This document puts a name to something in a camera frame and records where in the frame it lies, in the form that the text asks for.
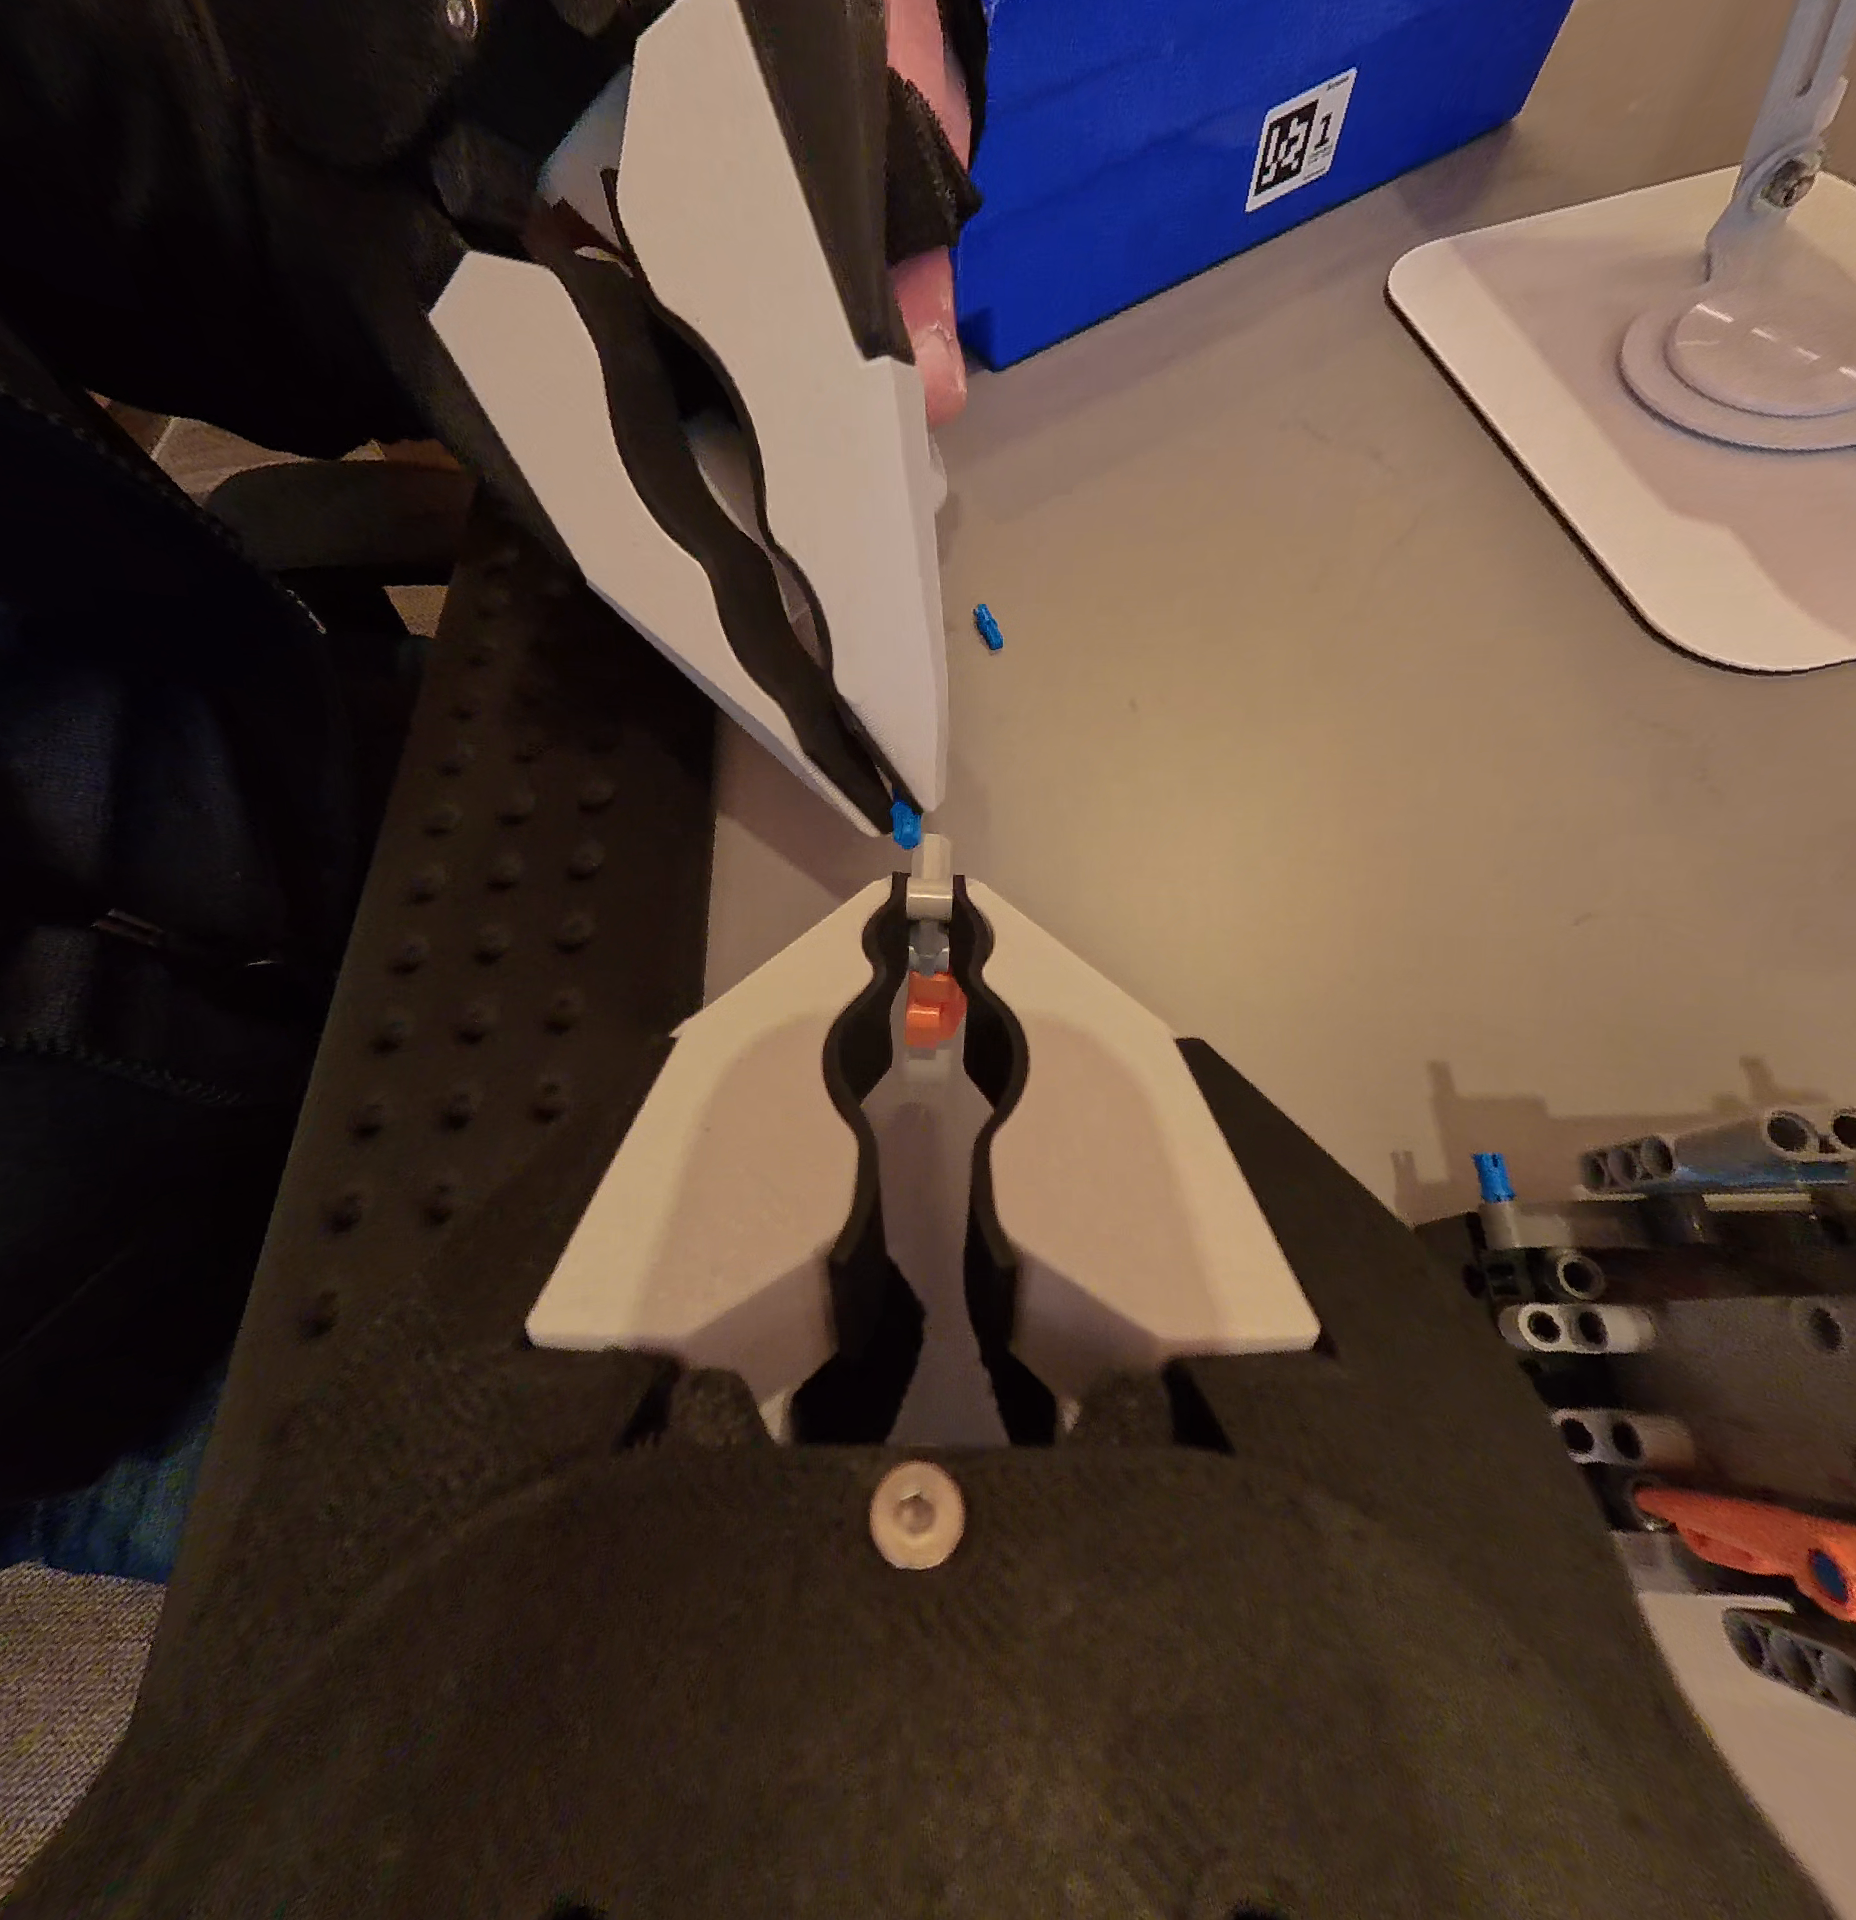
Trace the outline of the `black dimpled panel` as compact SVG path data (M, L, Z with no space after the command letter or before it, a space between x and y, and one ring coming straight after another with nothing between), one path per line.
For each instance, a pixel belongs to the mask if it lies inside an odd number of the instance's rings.
M667 1452L677 1365L527 1313L701 998L715 715L483 502L299 1118L171 1625L461 1473Z

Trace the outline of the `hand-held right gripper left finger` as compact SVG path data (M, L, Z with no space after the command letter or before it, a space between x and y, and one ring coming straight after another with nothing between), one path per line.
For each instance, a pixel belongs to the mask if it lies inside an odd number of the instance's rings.
M920 1300L867 1100L892 1069L908 882L862 892L686 1019L526 1331L740 1376L808 1446L891 1439Z

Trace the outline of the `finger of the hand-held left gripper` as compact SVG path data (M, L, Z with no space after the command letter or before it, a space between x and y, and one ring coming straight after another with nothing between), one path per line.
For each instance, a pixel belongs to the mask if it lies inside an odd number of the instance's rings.
M650 406L619 427L715 593L698 670L849 818L942 802L924 381L892 267L956 240L956 149L880 5L670 5L640 35L612 204L660 338L732 406L749 517Z
M718 504L619 259L467 253L430 322L592 591L856 828L892 784L799 640L771 554Z

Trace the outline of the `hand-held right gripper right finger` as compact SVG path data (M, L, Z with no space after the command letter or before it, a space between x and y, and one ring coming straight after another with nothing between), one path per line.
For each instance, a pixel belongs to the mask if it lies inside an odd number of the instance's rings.
M956 884L972 1143L963 1306L1014 1447L1107 1376L1301 1354L1322 1325L1190 1054L983 882Z

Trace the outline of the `blue plastic bin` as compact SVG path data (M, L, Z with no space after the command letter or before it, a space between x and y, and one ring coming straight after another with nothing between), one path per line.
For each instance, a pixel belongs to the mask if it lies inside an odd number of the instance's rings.
M1026 362L1515 118L1568 3L1002 3L963 348Z

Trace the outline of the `white book stand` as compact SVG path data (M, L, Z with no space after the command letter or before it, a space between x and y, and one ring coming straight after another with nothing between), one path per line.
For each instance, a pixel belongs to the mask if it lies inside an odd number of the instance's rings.
M1691 660L1856 663L1856 3L1787 20L1738 172L1423 244L1387 301L1620 601Z

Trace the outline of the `person's left hand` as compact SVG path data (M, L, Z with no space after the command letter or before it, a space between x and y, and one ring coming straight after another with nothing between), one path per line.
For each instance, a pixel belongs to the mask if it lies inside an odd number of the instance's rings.
M889 3L884 21L892 297L913 343L927 425L940 431L965 402L956 246L983 204L970 166L986 129L988 15L980 3Z

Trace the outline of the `toy building-block model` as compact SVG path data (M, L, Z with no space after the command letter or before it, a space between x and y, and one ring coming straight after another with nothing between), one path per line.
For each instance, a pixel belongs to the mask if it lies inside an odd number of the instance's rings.
M1562 1197L1471 1156L1423 1231L1535 1390L1638 1594L1856 1723L1856 1100L1588 1146Z

